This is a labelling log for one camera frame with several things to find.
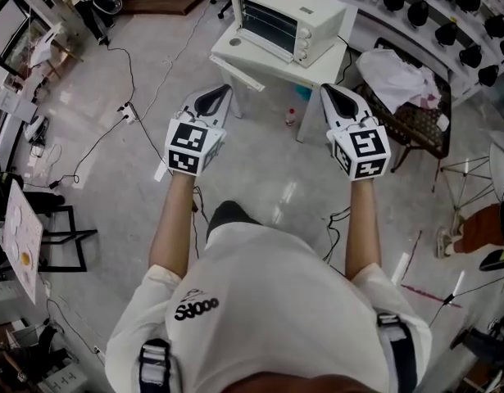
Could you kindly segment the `white toaster oven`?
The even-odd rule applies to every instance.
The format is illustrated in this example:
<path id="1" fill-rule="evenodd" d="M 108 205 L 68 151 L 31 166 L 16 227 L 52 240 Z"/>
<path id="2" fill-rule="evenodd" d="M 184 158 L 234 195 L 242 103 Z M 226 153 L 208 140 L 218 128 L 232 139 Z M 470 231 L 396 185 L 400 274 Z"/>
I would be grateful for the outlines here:
<path id="1" fill-rule="evenodd" d="M 238 34 L 279 59 L 307 68 L 338 37 L 339 0 L 232 0 Z"/>

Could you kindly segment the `crumpled white cloth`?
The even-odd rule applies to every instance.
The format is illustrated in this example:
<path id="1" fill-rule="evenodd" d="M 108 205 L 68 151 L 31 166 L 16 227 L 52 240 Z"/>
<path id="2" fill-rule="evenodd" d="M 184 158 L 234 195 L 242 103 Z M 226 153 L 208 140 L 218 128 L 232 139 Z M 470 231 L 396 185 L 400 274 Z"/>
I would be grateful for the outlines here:
<path id="1" fill-rule="evenodd" d="M 435 109 L 441 93 L 429 68 L 404 61 L 389 49 L 363 52 L 356 60 L 361 77 L 391 114 L 407 102 L 425 109 Z"/>

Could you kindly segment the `rows of black caps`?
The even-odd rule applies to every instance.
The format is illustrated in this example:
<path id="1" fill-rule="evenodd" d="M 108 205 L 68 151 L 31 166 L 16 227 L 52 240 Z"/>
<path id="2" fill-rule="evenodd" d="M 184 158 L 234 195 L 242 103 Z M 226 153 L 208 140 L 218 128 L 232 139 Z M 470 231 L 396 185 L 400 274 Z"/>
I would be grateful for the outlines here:
<path id="1" fill-rule="evenodd" d="M 342 0 L 357 8 L 349 45 L 383 38 L 442 76 L 456 99 L 504 73 L 504 9 L 490 0 Z"/>

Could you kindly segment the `person's right forearm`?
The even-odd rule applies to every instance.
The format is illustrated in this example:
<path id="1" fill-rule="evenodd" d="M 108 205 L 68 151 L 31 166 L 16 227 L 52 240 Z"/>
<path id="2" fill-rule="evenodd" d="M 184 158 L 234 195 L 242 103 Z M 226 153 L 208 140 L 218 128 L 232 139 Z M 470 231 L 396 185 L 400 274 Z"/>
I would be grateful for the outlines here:
<path id="1" fill-rule="evenodd" d="M 350 281 L 365 267 L 381 265 L 379 228 L 373 179 L 352 182 L 345 254 L 345 275 Z"/>

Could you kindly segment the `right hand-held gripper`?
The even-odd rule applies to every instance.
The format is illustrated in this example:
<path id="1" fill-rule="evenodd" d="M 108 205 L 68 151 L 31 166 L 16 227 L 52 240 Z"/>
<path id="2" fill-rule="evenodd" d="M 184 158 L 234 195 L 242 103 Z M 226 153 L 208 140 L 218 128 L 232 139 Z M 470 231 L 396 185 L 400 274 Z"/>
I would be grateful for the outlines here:
<path id="1" fill-rule="evenodd" d="M 336 84 L 323 84 L 320 98 L 331 128 L 326 133 L 331 155 L 340 169 L 350 181 L 383 176 L 391 157 L 388 136 L 366 100 Z"/>

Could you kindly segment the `person's left forearm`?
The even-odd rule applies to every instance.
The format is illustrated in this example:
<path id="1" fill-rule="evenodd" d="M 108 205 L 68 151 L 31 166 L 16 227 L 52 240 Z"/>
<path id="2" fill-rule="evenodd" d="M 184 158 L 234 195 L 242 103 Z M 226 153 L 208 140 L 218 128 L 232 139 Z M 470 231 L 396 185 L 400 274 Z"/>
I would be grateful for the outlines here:
<path id="1" fill-rule="evenodd" d="M 188 271 L 195 177 L 174 172 L 149 251 L 149 266 L 161 266 L 180 278 Z"/>

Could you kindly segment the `white oven door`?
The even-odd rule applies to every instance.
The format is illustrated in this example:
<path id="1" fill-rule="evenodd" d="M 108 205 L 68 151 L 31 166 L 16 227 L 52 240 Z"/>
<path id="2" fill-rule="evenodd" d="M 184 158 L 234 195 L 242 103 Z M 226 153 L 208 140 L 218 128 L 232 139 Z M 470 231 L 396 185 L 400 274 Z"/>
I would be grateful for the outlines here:
<path id="1" fill-rule="evenodd" d="M 244 68 L 285 79 L 295 84 L 302 81 L 277 56 L 258 47 L 238 34 L 237 24 L 232 23 L 211 48 L 210 60 L 224 75 L 236 79 L 255 92 L 262 92 L 265 85 L 254 76 L 244 72 Z"/>

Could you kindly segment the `white patterned board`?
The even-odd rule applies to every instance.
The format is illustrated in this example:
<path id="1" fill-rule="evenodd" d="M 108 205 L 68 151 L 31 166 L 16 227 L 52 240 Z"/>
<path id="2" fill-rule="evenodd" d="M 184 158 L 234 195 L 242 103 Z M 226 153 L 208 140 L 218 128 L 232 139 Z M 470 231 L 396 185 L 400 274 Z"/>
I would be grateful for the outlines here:
<path id="1" fill-rule="evenodd" d="M 17 181 L 11 182 L 2 233 L 2 249 L 19 283 L 36 304 L 43 225 Z"/>

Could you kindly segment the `white shelf unit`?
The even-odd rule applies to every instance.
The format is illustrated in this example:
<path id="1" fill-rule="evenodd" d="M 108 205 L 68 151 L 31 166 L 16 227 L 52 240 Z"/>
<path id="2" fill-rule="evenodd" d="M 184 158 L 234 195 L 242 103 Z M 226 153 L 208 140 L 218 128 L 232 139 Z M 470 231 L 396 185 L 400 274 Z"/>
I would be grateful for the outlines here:
<path id="1" fill-rule="evenodd" d="M 478 73 L 497 66 L 504 74 L 502 40 L 490 37 L 485 21 L 504 16 L 504 0 L 480 0 L 477 12 L 464 12 L 447 0 L 342 0 L 357 7 L 349 43 L 359 52 L 385 38 L 443 77 L 458 105 L 480 92 Z"/>

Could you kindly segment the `person's white shirt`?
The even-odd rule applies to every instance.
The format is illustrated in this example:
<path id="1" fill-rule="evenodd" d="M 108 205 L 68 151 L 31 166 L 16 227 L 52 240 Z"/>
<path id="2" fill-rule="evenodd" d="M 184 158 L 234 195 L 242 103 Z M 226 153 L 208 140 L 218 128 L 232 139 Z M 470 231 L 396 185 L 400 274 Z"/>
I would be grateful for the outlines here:
<path id="1" fill-rule="evenodd" d="M 105 371 L 116 393 L 139 393 L 140 350 L 162 339 L 184 393 L 221 393 L 257 373 L 345 375 L 392 393 L 381 312 L 408 326 L 423 377 L 431 331 L 377 264 L 346 279 L 298 237 L 225 224 L 185 276 L 147 271 L 111 334 Z"/>

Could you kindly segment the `white square table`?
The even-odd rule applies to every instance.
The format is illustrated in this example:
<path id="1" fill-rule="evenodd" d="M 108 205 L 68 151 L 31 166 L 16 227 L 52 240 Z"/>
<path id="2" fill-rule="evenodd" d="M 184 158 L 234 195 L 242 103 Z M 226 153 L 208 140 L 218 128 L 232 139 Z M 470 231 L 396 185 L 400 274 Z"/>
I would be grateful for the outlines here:
<path id="1" fill-rule="evenodd" d="M 353 5 L 347 4 L 343 22 L 338 30 L 338 37 L 336 38 L 334 45 L 311 66 L 304 68 L 297 63 L 289 63 L 292 66 L 290 70 L 302 81 L 299 85 L 312 88 L 311 99 L 308 102 L 306 111 L 302 117 L 301 125 L 297 132 L 298 142 L 304 141 L 307 132 L 311 128 L 313 120 L 321 111 L 321 101 L 319 95 L 320 86 L 322 84 L 334 83 L 338 78 L 340 67 L 347 51 L 348 40 L 355 23 L 356 14 L 357 8 Z M 238 81 L 236 79 L 231 79 L 228 75 L 224 75 L 222 72 L 221 74 L 226 84 L 233 85 L 236 81 Z"/>

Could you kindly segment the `black metal frame stand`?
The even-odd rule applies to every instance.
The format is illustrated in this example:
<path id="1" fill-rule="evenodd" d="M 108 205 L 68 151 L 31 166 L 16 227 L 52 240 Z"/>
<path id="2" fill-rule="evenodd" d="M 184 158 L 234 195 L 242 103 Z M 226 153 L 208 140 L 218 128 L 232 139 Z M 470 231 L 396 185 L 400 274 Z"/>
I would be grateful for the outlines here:
<path id="1" fill-rule="evenodd" d="M 79 261 L 75 266 L 51 265 L 44 261 L 38 266 L 41 273 L 85 273 L 88 271 L 82 241 L 98 233 L 97 229 L 78 230 L 75 225 L 75 214 L 73 206 L 66 204 L 66 199 L 62 195 L 49 192 L 25 192 L 26 200 L 33 208 L 35 214 L 46 215 L 48 218 L 57 213 L 66 213 L 69 223 L 68 231 L 43 230 L 42 245 L 60 246 L 67 242 L 75 244 L 76 254 Z"/>

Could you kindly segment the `person's black trousers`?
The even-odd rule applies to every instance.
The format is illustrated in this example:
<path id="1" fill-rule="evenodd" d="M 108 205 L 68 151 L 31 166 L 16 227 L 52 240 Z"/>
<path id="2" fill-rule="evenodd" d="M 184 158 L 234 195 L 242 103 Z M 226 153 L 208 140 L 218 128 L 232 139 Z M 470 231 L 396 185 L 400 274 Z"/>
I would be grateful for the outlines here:
<path id="1" fill-rule="evenodd" d="M 224 201 L 215 210 L 207 227 L 207 238 L 219 226 L 231 223 L 261 225 L 252 218 L 236 201 Z"/>

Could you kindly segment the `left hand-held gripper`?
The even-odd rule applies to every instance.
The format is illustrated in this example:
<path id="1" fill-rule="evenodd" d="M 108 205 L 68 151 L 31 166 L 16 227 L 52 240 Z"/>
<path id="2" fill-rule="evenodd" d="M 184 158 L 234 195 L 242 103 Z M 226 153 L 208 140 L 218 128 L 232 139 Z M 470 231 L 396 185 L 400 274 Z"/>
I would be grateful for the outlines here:
<path id="1" fill-rule="evenodd" d="M 187 96 L 184 110 L 170 120 L 165 141 L 168 170 L 199 176 L 219 154 L 233 98 L 229 84 L 204 88 Z"/>

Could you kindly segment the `white power strip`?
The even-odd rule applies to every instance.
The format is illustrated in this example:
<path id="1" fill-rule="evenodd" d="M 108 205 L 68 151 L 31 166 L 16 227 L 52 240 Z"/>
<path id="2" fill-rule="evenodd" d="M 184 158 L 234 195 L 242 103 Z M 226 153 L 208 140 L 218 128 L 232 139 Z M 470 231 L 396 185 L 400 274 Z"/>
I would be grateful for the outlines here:
<path id="1" fill-rule="evenodd" d="M 138 113 L 131 102 L 125 102 L 117 109 L 117 111 L 123 116 L 127 124 L 139 122 Z"/>

